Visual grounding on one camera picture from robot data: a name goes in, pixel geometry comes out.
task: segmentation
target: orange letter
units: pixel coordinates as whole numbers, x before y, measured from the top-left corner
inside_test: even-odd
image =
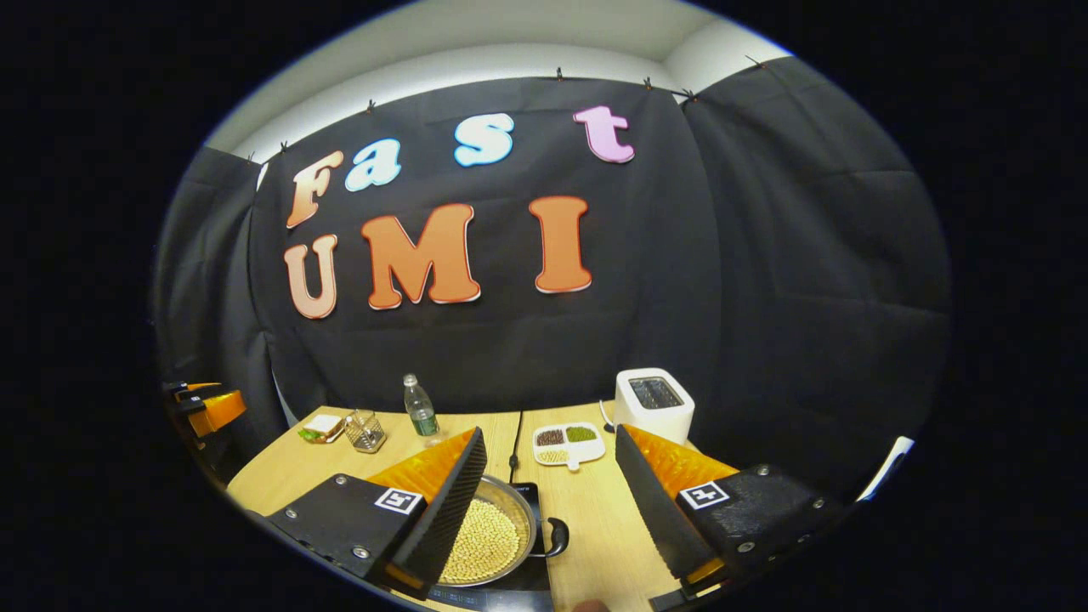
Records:
[[[308,319],[323,319],[336,307],[336,277],[333,276],[333,248],[336,236],[325,234],[313,241],[313,253],[318,254],[318,269],[321,270],[321,295],[313,297],[306,287],[306,245],[299,244],[284,252],[287,262],[287,282],[290,284],[290,301],[295,309]]]
[[[584,199],[552,196],[534,199],[529,211],[541,222],[544,246],[544,269],[536,277],[541,293],[581,291],[593,282],[582,267],[582,246],[578,236],[578,219],[589,210]]]
[[[393,289],[393,274],[408,292],[412,304],[423,298],[423,285],[434,267],[434,284],[430,296],[436,304],[472,302],[480,297],[480,285],[469,270],[468,227],[472,207],[447,204],[431,212],[419,246],[396,217],[379,217],[362,227],[362,237],[370,242],[370,258],[374,270],[374,293],[370,307],[375,310],[396,308],[400,292]]]
[[[344,161],[344,154],[333,151],[318,160],[312,166],[298,171],[295,174],[295,204],[290,208],[290,217],[287,218],[287,229],[294,229],[302,221],[306,221],[318,211],[318,203],[313,201],[313,195],[325,195],[329,188],[329,179],[332,173],[330,168],[336,168]]]

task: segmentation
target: wooden table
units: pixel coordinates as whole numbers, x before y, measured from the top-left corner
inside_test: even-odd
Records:
[[[609,416],[611,404],[605,402]],[[349,411],[319,407],[249,462],[231,480],[227,493],[242,506],[268,516],[333,474],[367,478],[423,450],[404,412],[378,413],[388,439],[372,455],[355,451],[346,436],[331,444],[307,443],[296,431],[317,414],[347,415]],[[581,464],[577,472],[536,463],[532,454],[533,430],[571,421],[597,425],[604,437],[605,455]],[[487,448],[485,472],[504,482],[509,479],[508,460],[518,431],[517,412],[440,414],[438,423],[449,434],[480,427]],[[517,449],[520,467],[514,474],[514,481],[536,482],[543,517],[561,518],[570,528],[570,547],[547,560],[552,598],[558,612],[567,612],[588,599],[599,599],[614,612],[648,612],[651,598],[680,588],[680,583],[669,574],[654,547],[616,464],[616,436],[605,432],[603,426],[595,403],[526,411]],[[546,547],[551,541],[551,524],[545,521],[544,525]],[[463,612],[430,600],[423,604],[434,610]]]

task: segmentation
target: letter m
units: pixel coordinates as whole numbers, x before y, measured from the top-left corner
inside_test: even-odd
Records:
[[[362,225],[370,243],[374,292],[368,303],[375,310],[400,306],[401,294],[393,287],[393,277],[412,304],[423,298],[426,278],[434,268],[429,295],[436,304],[472,302],[480,285],[469,270],[468,227],[473,210],[466,204],[447,204],[431,212],[417,246],[396,217],[379,217]]]

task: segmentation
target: green bottle label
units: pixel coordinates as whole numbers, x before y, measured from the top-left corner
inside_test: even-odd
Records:
[[[412,425],[416,426],[416,433],[420,436],[434,436],[438,432],[438,418],[436,416],[423,420],[412,419]]]

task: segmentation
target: pink letter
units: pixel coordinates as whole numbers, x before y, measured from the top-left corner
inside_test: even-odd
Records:
[[[574,121],[585,124],[585,138],[593,155],[611,163],[626,163],[634,158],[634,147],[621,145],[616,139],[616,128],[627,130],[627,120],[613,117],[608,107],[593,107],[574,113]]]

